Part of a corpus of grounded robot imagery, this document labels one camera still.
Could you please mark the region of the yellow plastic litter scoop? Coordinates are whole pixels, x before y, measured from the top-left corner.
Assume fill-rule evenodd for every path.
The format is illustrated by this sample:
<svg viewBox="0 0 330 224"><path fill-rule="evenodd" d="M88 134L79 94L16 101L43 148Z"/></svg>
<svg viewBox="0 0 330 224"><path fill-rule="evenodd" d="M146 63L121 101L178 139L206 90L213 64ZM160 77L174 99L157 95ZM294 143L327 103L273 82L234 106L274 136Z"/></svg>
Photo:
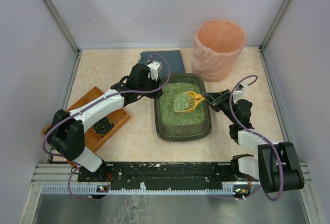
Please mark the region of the yellow plastic litter scoop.
<svg viewBox="0 0 330 224"><path fill-rule="evenodd" d="M205 98L194 91L186 91L174 97L174 111L176 113L188 113L194 111Z"/></svg>

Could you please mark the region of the dark green litter box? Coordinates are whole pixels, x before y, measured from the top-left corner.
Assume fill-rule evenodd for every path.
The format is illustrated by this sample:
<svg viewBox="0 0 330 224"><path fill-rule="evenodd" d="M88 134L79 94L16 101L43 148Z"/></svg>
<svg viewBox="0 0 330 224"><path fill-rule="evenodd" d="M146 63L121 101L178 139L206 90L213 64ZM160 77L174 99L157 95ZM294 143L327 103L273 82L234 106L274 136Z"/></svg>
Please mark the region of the dark green litter box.
<svg viewBox="0 0 330 224"><path fill-rule="evenodd" d="M211 115L203 101L190 112L179 112L187 99L184 92L205 92L201 78L193 73L173 74L154 101L156 133L165 141L192 141L208 136L212 131Z"/></svg>

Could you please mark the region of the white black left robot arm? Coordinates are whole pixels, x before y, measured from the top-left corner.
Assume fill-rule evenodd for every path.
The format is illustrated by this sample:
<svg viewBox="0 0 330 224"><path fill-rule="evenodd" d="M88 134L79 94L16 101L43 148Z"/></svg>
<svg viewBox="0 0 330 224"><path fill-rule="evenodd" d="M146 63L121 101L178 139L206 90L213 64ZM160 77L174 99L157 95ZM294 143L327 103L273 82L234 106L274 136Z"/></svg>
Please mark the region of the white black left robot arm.
<svg viewBox="0 0 330 224"><path fill-rule="evenodd" d="M158 99L162 95L162 80L158 75L161 68L158 61L148 65L137 63L130 75L123 77L100 97L72 111L57 111L45 141L66 160L90 172L97 172L105 162L87 147L85 133L108 114L142 97Z"/></svg>

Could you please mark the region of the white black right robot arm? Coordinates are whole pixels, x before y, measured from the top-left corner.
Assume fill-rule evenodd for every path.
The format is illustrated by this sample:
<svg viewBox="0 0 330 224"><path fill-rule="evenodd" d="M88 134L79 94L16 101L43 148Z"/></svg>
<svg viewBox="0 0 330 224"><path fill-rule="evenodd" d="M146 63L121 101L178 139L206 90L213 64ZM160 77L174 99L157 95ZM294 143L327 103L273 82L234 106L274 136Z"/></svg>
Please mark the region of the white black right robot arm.
<svg viewBox="0 0 330 224"><path fill-rule="evenodd" d="M230 90L202 93L209 107L215 112L223 112L232 122L229 135L237 144L253 151L252 155L235 155L232 159L238 174L247 174L261 183L266 193L275 193L283 186L283 191L302 189L305 180L291 142L274 142L270 145L253 128L250 117L252 102L246 99L230 101Z"/></svg>

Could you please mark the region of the dark teal folded cloth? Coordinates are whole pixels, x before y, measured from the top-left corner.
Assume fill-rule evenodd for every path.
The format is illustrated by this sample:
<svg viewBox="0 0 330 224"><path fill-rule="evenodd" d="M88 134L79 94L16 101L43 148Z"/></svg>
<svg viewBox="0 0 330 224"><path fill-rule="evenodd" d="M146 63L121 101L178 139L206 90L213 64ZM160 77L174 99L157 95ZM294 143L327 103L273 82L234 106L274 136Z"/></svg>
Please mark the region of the dark teal folded cloth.
<svg viewBox="0 0 330 224"><path fill-rule="evenodd" d="M164 59L168 62L172 74L185 73L185 66L180 50L172 51L145 51L140 53L138 63L147 64L148 59L156 60L162 64L162 69L159 72L161 77L166 76L169 72Z"/></svg>

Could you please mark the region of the orange trash bin with bag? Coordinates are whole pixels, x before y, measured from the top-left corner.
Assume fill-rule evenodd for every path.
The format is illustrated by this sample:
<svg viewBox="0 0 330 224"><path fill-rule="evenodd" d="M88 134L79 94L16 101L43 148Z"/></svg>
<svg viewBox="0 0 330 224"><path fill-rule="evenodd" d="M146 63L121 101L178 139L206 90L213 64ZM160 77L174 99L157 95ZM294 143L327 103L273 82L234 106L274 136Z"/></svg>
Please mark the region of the orange trash bin with bag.
<svg viewBox="0 0 330 224"><path fill-rule="evenodd" d="M206 21L194 35L192 72L207 82L226 79L246 43L247 35L238 23L226 19Z"/></svg>

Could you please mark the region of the black coiled item in tray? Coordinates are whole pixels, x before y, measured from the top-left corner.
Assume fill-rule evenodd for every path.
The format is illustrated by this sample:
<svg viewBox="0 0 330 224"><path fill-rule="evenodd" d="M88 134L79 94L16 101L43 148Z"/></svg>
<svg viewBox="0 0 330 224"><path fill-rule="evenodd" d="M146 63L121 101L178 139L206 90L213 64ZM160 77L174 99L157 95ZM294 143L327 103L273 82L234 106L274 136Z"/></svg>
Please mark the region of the black coiled item in tray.
<svg viewBox="0 0 330 224"><path fill-rule="evenodd" d="M103 118L99 120L97 123L93 125L93 130L100 136L104 137L106 134L108 134L114 125L108 118Z"/></svg>

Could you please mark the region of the orange compartment tray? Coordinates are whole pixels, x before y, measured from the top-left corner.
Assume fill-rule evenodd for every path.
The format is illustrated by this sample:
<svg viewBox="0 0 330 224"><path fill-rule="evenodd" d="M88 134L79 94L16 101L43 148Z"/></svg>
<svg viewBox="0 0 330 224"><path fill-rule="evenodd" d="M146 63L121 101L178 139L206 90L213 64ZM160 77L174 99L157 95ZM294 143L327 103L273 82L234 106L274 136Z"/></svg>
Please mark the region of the orange compartment tray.
<svg viewBox="0 0 330 224"><path fill-rule="evenodd" d="M72 109L57 111L44 132L44 152L67 160L93 154L129 119L122 110L129 95L110 89L95 97L93 89Z"/></svg>

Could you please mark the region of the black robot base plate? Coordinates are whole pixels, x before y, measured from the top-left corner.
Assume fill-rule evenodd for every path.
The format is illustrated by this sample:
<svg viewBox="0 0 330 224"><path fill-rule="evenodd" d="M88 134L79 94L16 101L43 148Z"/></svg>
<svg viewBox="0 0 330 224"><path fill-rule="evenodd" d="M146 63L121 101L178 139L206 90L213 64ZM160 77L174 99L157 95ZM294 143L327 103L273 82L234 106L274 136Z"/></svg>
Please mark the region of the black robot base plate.
<svg viewBox="0 0 330 224"><path fill-rule="evenodd" d="M246 184L255 179L238 174L230 163L221 162L108 162L97 172L81 168L79 182L109 183L112 190L214 190L226 183Z"/></svg>

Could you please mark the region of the aluminium frame post right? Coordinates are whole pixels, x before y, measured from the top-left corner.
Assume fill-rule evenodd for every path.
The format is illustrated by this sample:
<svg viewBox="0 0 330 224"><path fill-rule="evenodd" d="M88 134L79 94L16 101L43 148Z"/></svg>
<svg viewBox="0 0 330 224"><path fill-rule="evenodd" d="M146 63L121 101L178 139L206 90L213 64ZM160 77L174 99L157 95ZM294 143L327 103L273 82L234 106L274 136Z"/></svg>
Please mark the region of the aluminium frame post right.
<svg viewBox="0 0 330 224"><path fill-rule="evenodd" d="M284 0L279 11L277 12L269 30L267 31L267 34L265 38L263 39L261 45L258 47L260 52L263 52L268 44L270 43L272 37L274 36L278 26L280 25L281 20L283 19L285 13L287 12L287 9L289 8L289 5L291 4L292 0Z"/></svg>

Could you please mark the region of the aluminium frame post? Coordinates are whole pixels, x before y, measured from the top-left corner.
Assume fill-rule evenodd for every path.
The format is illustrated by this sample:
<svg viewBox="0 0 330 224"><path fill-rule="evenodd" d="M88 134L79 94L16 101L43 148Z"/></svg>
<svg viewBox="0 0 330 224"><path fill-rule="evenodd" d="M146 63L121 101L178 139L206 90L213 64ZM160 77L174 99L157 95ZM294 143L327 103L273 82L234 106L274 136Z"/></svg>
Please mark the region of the aluminium frame post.
<svg viewBox="0 0 330 224"><path fill-rule="evenodd" d="M277 12L269 30L267 31L267 34L265 38L263 39L261 45L258 47L260 52L263 52L268 44L270 43L272 37L274 36L278 26L280 25L281 20L283 19L285 13L287 12L287 9L289 8L289 5L291 4L292 0L284 0L279 11Z"/></svg>
<svg viewBox="0 0 330 224"><path fill-rule="evenodd" d="M73 51L76 54L78 54L79 51L80 51L80 49L76 45L76 42L75 42L75 40L73 38L73 35L69 31L66 23L64 22L64 20L60 16L60 13L57 10L57 8L55 7L55 5L53 4L52 0L42 0L42 1L46 5L46 8L48 9L50 15L52 16L54 22L56 23L56 25L58 26L59 30L61 31L61 33L65 37L66 41L69 43L70 47L73 49Z"/></svg>

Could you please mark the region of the aluminium frame post left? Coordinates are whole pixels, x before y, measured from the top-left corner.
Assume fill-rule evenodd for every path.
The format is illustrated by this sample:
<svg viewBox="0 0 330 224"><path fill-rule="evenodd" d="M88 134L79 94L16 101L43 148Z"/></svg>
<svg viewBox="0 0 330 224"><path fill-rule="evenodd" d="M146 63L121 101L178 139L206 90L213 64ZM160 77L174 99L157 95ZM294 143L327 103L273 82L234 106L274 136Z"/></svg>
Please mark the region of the aluminium frame post left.
<svg viewBox="0 0 330 224"><path fill-rule="evenodd" d="M56 23L56 25L58 26L59 30L61 31L61 33L65 37L66 41L69 43L70 47L73 49L73 51L76 54L78 54L79 51L80 51L80 49L76 45L76 42L75 42L75 40L73 38L73 35L69 31L66 23L64 22L64 20L60 16L60 13L57 10L57 8L55 7L55 5L53 4L52 0L42 0L42 1L46 5L46 8L48 9L50 15L52 16L54 22Z"/></svg>

